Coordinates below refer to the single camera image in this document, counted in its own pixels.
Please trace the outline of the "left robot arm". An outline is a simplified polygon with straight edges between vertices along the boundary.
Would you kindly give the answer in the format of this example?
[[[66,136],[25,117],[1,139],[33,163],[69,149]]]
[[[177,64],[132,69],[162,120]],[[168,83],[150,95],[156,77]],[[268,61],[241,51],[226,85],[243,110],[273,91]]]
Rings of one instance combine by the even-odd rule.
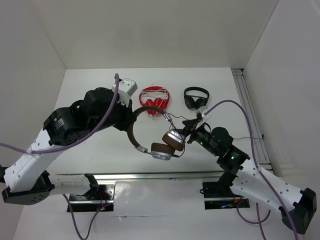
[[[75,194],[92,200],[101,191],[91,173],[59,175],[47,172],[64,151],[88,139],[91,133],[114,127],[125,131],[133,120],[131,96],[136,85],[122,80],[119,87],[89,90],[84,99],[60,107],[44,121],[37,138],[10,167],[1,167],[0,181],[7,204],[34,205],[52,195]]]

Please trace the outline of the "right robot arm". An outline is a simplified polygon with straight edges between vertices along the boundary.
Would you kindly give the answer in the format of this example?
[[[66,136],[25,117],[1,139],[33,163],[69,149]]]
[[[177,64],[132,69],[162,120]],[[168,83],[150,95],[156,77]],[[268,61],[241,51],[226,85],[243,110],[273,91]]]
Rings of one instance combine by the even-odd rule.
[[[224,127],[207,131],[198,125],[198,119],[184,120],[180,131],[217,157],[224,170],[218,190],[223,196],[242,196],[277,212],[282,222],[297,234],[304,235],[317,211],[317,195],[310,189],[301,189],[275,176],[252,157],[233,145],[234,139]]]

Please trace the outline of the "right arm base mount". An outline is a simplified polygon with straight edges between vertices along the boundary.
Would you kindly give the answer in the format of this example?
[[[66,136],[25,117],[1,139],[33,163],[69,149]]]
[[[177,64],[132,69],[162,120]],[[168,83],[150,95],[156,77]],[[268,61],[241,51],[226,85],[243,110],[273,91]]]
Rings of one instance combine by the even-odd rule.
[[[229,188],[217,181],[203,182],[199,193],[204,197],[205,210],[236,209],[237,206],[250,208],[247,198],[232,193]]]

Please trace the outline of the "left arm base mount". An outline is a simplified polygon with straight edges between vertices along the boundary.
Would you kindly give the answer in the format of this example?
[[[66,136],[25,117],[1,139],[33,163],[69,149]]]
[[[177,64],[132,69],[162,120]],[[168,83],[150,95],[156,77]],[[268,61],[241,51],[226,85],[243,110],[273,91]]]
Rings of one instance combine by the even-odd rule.
[[[68,200],[71,207],[67,207],[67,212],[73,210],[74,213],[94,213],[113,212],[115,200],[116,182],[107,180],[99,183],[99,190],[93,196],[70,194]]]

